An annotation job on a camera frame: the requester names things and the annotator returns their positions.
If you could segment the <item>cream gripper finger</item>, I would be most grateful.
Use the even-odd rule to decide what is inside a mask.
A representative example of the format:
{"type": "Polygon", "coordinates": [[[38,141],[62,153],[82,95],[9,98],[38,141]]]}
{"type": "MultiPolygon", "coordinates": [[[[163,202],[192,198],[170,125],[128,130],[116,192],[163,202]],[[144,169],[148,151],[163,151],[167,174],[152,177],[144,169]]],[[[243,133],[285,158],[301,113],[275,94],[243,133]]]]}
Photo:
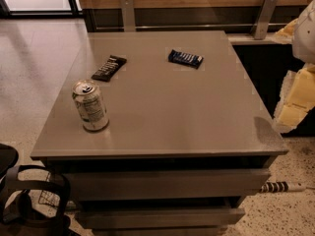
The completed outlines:
{"type": "Polygon", "coordinates": [[[274,111],[273,128],[289,133],[315,107],[315,65],[305,64],[297,72],[288,70],[283,78],[280,101],[274,111]]]}
{"type": "Polygon", "coordinates": [[[296,23],[297,23],[297,19],[292,20],[284,28],[278,30],[275,33],[275,36],[285,37],[285,38],[292,37],[296,23]]]}

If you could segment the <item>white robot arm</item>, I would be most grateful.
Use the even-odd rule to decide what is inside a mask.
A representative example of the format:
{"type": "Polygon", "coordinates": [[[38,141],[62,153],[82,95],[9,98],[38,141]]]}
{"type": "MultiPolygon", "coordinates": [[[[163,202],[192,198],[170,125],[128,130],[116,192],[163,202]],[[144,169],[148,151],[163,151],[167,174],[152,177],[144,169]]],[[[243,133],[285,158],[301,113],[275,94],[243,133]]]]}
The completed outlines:
{"type": "Polygon", "coordinates": [[[282,134],[297,128],[315,107],[315,0],[299,17],[275,33],[275,42],[290,43],[293,57],[304,62],[297,72],[283,78],[273,128],[282,134]]]}

